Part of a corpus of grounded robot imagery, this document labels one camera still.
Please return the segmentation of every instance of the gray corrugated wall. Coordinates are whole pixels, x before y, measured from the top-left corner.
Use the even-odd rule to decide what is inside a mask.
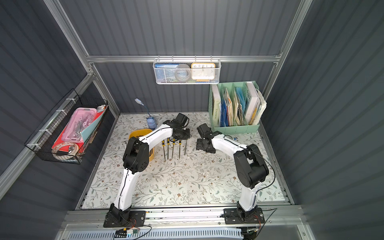
[[[149,111],[208,111],[209,85],[159,85],[152,63],[96,63],[122,113]],[[220,82],[256,81],[260,89],[268,80],[273,63],[223,63]]]
[[[0,1],[0,174],[86,72],[43,1]]]
[[[299,3],[61,1],[90,55],[275,55]]]
[[[316,239],[384,239],[384,1],[314,1],[262,118]]]
[[[100,98],[94,84],[85,96]],[[0,239],[52,240],[74,210],[101,153],[114,117],[108,112],[81,165],[35,157],[0,200]]]
[[[61,1],[90,55],[276,55],[300,0]],[[121,112],[207,111],[208,85],[157,85],[150,63],[96,63]],[[255,80],[273,63],[223,63],[220,82]]]
[[[41,1],[0,0],[0,174],[86,72]],[[100,95],[93,84],[84,93]],[[113,124],[109,113],[81,165],[35,157],[0,200],[0,239],[53,239],[73,210]]]

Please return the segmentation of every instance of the floral tablecloth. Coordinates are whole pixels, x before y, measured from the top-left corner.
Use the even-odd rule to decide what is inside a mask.
[[[155,158],[138,179],[132,199],[134,206],[159,205],[195,205],[220,204],[236,202],[241,194],[241,183],[237,179],[234,160],[221,151],[215,154],[205,153],[195,149],[199,138],[197,127],[209,123],[208,113],[184,113],[190,121],[192,137],[187,142],[187,152],[184,155],[185,141],[182,141],[179,159],[179,145],[175,144],[172,157],[172,144],[169,157],[164,160],[162,145],[155,147]],[[177,113],[152,114],[157,123],[172,120]],[[123,173],[122,156],[129,134],[138,129],[147,128],[147,114],[122,114],[113,130],[111,139],[97,169],[90,189],[81,208],[108,208],[114,201],[121,183]],[[268,160],[267,153],[259,133],[239,134],[237,141],[246,145],[255,143]],[[273,180],[273,171],[263,182],[269,185]],[[277,179],[269,188],[258,192],[259,202],[284,201],[285,198]]]

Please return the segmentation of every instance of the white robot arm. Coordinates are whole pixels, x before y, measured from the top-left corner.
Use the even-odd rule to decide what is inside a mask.
[[[175,119],[165,121],[153,132],[129,139],[123,155],[124,174],[119,193],[109,208],[104,226],[111,219],[116,227],[128,224],[134,188],[141,172],[148,166],[149,150],[169,137],[177,140],[189,138],[189,129],[185,129],[187,120],[185,115],[179,113]],[[217,149],[234,158],[237,176],[243,184],[237,214],[242,221],[253,218],[254,214],[261,212],[257,208],[256,192],[269,174],[258,147],[239,144],[220,132],[212,132],[206,124],[200,125],[197,130],[202,137],[197,140],[197,150],[216,153]]]
[[[128,140],[122,158],[124,173],[119,193],[109,208],[104,222],[105,227],[106,222],[112,222],[116,227],[128,224],[134,189],[141,172],[148,166],[150,149],[169,137],[177,140],[189,138],[189,129],[185,129],[188,120],[185,115],[179,113],[175,119],[165,121],[153,132]]]
[[[197,140],[196,149],[210,153],[220,150],[235,160],[236,172],[240,182],[243,184],[242,193],[237,202],[237,215],[239,219],[246,222],[259,214],[261,208],[257,207],[256,193],[260,189],[269,169],[261,156],[259,148],[255,144],[249,146],[239,144],[226,138],[221,132],[212,132],[207,124],[197,128],[201,139]]]

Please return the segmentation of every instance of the pink pencil case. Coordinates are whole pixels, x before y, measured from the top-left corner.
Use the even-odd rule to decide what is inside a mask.
[[[96,114],[97,110],[95,108],[76,109],[67,124],[61,140],[64,142],[83,142],[81,132],[93,122]]]

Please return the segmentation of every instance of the clock face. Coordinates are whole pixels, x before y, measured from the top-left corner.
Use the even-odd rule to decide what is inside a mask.
[[[215,78],[215,67],[214,63],[193,63],[192,68],[192,79],[196,81],[201,80],[212,80]]]

